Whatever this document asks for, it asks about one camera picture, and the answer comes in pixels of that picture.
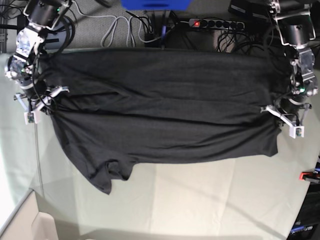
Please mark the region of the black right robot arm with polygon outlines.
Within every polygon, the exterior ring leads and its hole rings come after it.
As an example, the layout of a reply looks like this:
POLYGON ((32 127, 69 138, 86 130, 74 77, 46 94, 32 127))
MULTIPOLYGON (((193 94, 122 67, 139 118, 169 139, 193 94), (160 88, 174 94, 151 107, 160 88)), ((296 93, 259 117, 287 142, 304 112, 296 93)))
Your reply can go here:
POLYGON ((31 0, 23 10, 27 25, 16 36, 16 49, 7 60, 4 73, 8 80, 18 84, 29 102, 34 103, 32 109, 37 106, 51 109, 55 97, 53 93, 46 94, 45 74, 39 72, 38 64, 61 54, 73 40, 75 24, 66 16, 72 4, 71 0, 31 0), (65 30, 64 41, 56 52, 46 53, 46 39, 57 31, 59 24, 65 30))

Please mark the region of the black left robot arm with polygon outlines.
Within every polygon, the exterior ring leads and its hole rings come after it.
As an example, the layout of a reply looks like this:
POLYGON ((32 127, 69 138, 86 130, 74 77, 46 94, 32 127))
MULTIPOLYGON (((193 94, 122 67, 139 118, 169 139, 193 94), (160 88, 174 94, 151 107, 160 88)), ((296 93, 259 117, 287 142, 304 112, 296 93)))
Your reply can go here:
POLYGON ((291 67, 289 93, 275 102, 284 114, 297 115, 308 97, 319 92, 314 73, 315 55, 310 42, 316 39, 311 18, 314 0, 268 0, 274 27, 281 44, 288 49, 291 67))

